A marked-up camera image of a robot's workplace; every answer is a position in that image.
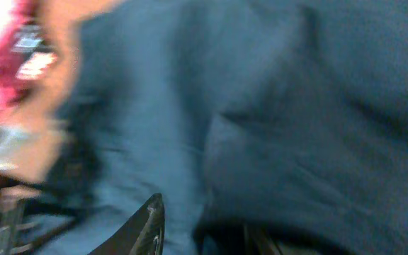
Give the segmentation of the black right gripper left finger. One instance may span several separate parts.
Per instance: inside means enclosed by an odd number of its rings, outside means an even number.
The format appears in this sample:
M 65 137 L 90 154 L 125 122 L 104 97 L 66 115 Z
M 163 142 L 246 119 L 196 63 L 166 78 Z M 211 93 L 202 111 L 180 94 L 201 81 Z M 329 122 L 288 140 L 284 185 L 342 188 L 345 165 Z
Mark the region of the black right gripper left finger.
M 153 194 L 108 240 L 89 255 L 162 255 L 165 208 L 162 194 Z

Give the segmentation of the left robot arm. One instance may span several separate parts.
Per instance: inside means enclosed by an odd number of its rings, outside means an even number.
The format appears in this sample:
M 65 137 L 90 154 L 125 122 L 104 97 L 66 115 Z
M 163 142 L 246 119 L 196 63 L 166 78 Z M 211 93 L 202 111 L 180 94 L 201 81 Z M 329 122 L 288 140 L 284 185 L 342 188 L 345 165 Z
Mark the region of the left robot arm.
M 39 191 L 52 190 L 43 184 L 28 183 L 4 173 L 10 169 L 4 160 L 30 138 L 31 134 L 22 128 L 0 127 L 0 254 L 2 255 L 33 254 L 45 243 L 66 232 L 78 222 L 77 214 L 73 210 L 41 203 L 34 198 L 1 195 L 2 189 L 17 185 L 24 185 Z M 39 236 L 26 240 L 26 233 L 38 226 L 37 222 L 31 222 L 29 217 L 38 213 L 68 216 L 69 219 Z

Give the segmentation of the navy blue shorts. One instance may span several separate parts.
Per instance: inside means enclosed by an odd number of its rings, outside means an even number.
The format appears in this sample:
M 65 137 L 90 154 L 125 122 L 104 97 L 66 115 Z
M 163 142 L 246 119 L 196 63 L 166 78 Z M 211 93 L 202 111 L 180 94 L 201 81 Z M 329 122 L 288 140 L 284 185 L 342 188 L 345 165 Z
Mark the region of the navy blue shorts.
M 84 21 L 57 110 L 88 146 L 86 254 L 153 193 L 165 254 L 240 254 L 243 227 L 328 254 L 408 254 L 408 1 L 126 1 Z

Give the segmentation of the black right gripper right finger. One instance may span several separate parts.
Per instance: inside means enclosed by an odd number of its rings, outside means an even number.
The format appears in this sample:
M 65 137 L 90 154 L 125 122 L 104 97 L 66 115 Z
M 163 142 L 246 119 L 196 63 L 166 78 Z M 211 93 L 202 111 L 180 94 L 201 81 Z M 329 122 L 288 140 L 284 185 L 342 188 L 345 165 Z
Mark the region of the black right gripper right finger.
M 349 251 L 309 232 L 240 220 L 201 221 L 193 232 L 199 254 L 348 255 Z

